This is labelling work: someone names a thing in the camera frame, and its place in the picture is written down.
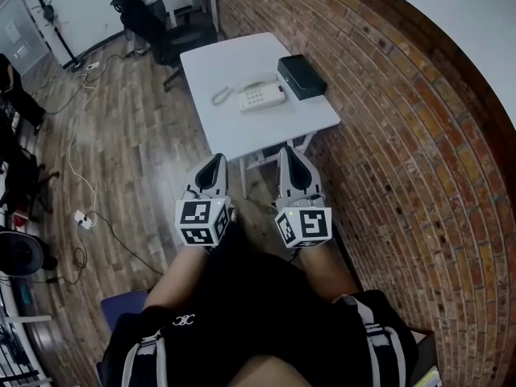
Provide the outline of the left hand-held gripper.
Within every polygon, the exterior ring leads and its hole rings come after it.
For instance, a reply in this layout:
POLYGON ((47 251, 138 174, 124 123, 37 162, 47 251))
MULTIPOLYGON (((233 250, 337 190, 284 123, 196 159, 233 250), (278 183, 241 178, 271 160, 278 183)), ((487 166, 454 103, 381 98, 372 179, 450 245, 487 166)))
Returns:
POLYGON ((216 248, 221 243, 231 221, 227 188, 227 159, 223 154, 208 156, 189 172, 175 212, 175 226, 185 246, 216 248))

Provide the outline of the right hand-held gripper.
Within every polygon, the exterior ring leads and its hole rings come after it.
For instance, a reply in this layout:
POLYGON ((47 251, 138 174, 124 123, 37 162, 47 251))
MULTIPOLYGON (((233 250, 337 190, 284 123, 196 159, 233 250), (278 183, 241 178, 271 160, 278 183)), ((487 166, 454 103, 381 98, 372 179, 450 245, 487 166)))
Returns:
POLYGON ((332 238, 331 208, 322 192, 318 170, 297 149, 283 147, 277 160, 276 200, 274 219, 284 245, 288 249, 316 247, 332 238), (303 193, 316 193, 302 198, 293 197, 293 187, 303 193))

